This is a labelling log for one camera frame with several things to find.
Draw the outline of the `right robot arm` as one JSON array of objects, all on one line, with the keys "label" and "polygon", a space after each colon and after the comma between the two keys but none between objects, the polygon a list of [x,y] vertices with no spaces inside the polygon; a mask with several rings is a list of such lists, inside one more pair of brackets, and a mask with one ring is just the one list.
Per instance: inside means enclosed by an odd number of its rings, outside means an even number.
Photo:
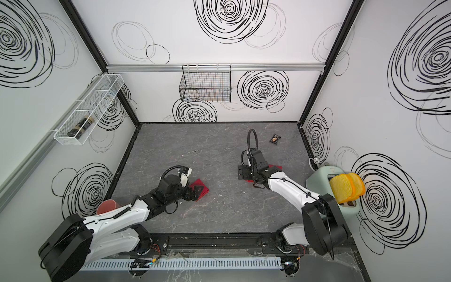
[{"label": "right robot arm", "polygon": [[270,166],[258,148],[254,129],[247,133],[247,149],[242,151],[240,161],[238,179],[277,193],[301,213],[301,223],[290,223],[277,231],[279,249],[284,252],[285,247],[308,246],[333,259],[336,247],[351,236],[336,199],[328,193],[312,192],[280,168]]}]

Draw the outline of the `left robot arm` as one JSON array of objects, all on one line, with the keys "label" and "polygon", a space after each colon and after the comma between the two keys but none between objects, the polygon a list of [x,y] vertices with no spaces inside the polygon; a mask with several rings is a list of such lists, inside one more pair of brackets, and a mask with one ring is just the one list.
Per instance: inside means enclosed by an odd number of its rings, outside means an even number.
[{"label": "left robot arm", "polygon": [[82,217],[67,217],[41,246],[40,267],[53,282],[64,282],[84,265],[119,253],[139,255],[159,248],[142,226],[180,200],[197,202],[208,193],[200,180],[190,183],[192,170],[177,165],[166,170],[157,188],[121,208]]}]

